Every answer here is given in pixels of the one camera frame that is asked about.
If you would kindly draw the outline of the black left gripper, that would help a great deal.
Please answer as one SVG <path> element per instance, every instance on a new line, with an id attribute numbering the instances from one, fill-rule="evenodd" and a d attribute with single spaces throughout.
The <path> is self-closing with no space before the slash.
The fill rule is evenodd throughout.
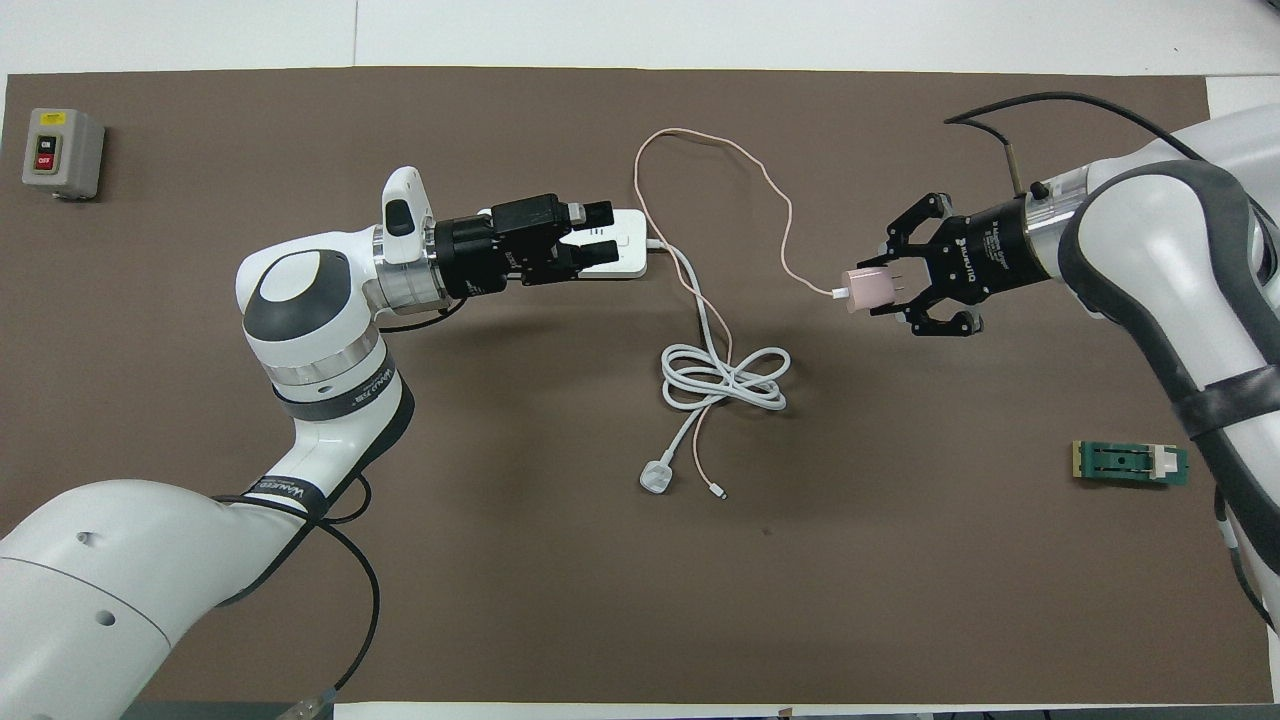
<path id="1" fill-rule="evenodd" d="M 488 215 L 438 222 L 433 252 L 447 295 L 468 299 L 503 291 L 512 274 L 524 284 L 550 284 L 573 279 L 573 268 L 582 274 L 617 263 L 613 240 L 573 243 L 573 268 L 561 243 L 570 232 L 613 224 L 611 201 L 562 202 L 544 193 L 497 204 Z"/>

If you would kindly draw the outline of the brown table mat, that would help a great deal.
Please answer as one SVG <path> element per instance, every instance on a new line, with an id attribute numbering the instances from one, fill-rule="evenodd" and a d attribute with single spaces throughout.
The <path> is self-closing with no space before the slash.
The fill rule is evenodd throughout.
<path id="1" fill-rule="evenodd" d="M 928 192 L 1010 197 L 998 145 L 945 118 L 1074 90 L 1167 129 L 1178 77 L 351 68 L 13 76 L 0 147 L 0 534 L 58 493 L 145 478 L 236 493 L 291 446 L 236 270 L 361 229 L 387 177 L 439 217 L 554 192 L 635 204 L 653 131 L 735 140 L 794 201 L 792 268 L 873 255 Z M 99 196 L 20 182 L 29 114 L 106 128 Z M 972 338 L 851 315 L 781 270 L 785 204 L 680 138 L 646 201 L 733 329 L 781 346 L 788 406 L 716 409 L 669 492 L 637 484 L 682 421 L 664 346 L 698 337 L 667 256 L 637 281 L 512 286 L 389 338 L 417 407 L 349 533 L 378 638 L 347 701 L 1251 703 L 1266 630 L 1196 460 L 1171 489 L 1085 487 L 1074 439 L 1183 443 L 1130 338 L 1043 283 Z"/>

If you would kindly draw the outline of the green knife switch board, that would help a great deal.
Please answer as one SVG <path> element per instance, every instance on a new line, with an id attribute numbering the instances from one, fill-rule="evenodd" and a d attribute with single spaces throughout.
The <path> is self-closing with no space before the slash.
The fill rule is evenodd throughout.
<path id="1" fill-rule="evenodd" d="M 1181 487 L 1188 482 L 1188 452 L 1175 445 L 1089 439 L 1071 442 L 1071 477 L 1085 487 Z"/>

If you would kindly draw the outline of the white power strip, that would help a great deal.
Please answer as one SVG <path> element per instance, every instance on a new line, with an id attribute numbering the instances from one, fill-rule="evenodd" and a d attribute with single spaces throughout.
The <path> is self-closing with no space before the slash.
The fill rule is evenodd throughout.
<path id="1" fill-rule="evenodd" d="M 571 281 L 626 281 L 644 275 L 646 270 L 645 241 L 643 233 L 643 214 L 639 210 L 625 209 L 614 211 L 614 224 L 594 231 L 576 231 L 562 238 L 564 247 L 573 243 L 589 243 L 603 240 L 613 240 L 620 247 L 620 260 L 604 266 L 595 266 L 582 274 L 571 277 Z"/>

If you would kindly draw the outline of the pink charger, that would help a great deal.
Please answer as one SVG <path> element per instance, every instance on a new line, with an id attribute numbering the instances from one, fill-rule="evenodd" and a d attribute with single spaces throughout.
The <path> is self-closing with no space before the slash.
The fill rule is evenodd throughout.
<path id="1" fill-rule="evenodd" d="M 888 266 L 846 270 L 838 290 L 850 314 L 892 306 L 900 291 Z"/>

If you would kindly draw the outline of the grey on-off switch box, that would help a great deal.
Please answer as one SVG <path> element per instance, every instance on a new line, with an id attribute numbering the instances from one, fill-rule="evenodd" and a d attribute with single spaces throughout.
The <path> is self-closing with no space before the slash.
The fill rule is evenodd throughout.
<path id="1" fill-rule="evenodd" d="M 99 196 L 106 128 L 74 109 L 36 108 L 29 114 L 22 184 L 69 201 Z"/>

